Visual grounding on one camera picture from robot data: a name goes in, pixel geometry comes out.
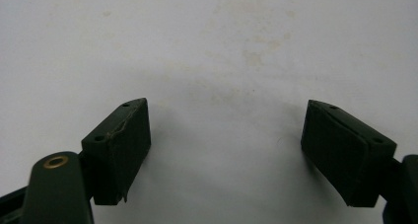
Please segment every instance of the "white background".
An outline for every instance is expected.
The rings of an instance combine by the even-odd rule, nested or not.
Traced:
[[[123,102],[153,145],[96,223],[382,223],[300,149],[308,99],[418,153],[418,0],[0,0],[0,195]]]

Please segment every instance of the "clamp jaw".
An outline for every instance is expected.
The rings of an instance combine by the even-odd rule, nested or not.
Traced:
[[[374,207],[381,195],[385,224],[418,223],[418,155],[399,163],[392,140],[348,112],[312,100],[301,144],[347,205]]]
[[[126,201],[151,146],[146,99],[120,105],[82,140],[80,154],[35,163],[29,185],[0,199],[0,223],[94,223],[97,205]]]

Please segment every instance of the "metal grommet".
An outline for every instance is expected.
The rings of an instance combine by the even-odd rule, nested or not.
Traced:
[[[60,155],[53,158],[49,158],[45,163],[43,163],[43,167],[46,169],[55,169],[64,166],[67,162],[68,157]]]

